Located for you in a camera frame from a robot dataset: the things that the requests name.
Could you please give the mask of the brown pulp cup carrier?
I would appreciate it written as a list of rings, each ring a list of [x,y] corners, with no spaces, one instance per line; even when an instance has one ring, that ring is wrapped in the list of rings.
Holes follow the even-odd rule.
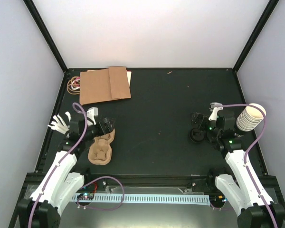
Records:
[[[107,165],[111,161],[112,157],[112,141],[106,141],[104,139],[94,138],[94,143],[90,146],[88,152],[88,159],[94,165]]]

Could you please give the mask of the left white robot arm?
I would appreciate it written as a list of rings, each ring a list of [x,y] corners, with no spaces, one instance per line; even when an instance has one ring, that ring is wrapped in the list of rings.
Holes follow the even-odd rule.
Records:
[[[65,113],[68,122],[57,114],[48,125],[51,130],[63,134],[54,161],[45,177],[28,199],[18,203],[19,225],[22,228],[57,228],[61,215],[74,196],[81,189],[92,186],[89,168],[76,165],[87,153],[93,165],[107,165],[111,161],[111,143],[115,137],[113,122],[99,118],[96,107],[86,113],[77,110],[75,114]]]

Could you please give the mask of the brown paper bag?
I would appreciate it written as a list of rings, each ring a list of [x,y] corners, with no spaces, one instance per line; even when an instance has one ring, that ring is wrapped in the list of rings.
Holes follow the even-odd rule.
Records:
[[[124,66],[80,73],[81,105],[131,98],[131,71]]]

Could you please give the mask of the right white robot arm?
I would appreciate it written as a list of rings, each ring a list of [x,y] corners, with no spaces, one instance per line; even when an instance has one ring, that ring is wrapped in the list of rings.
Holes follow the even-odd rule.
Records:
[[[191,114],[190,139],[195,143],[208,141],[231,169],[210,170],[206,185],[209,190],[219,190],[227,198],[237,215],[238,227],[280,228],[285,209],[267,193],[249,159],[249,152],[259,138],[248,148],[242,143],[244,134],[261,122],[266,123],[266,110],[256,103],[242,104],[244,110],[235,116],[229,110],[231,107],[230,104],[213,102],[209,115]]]

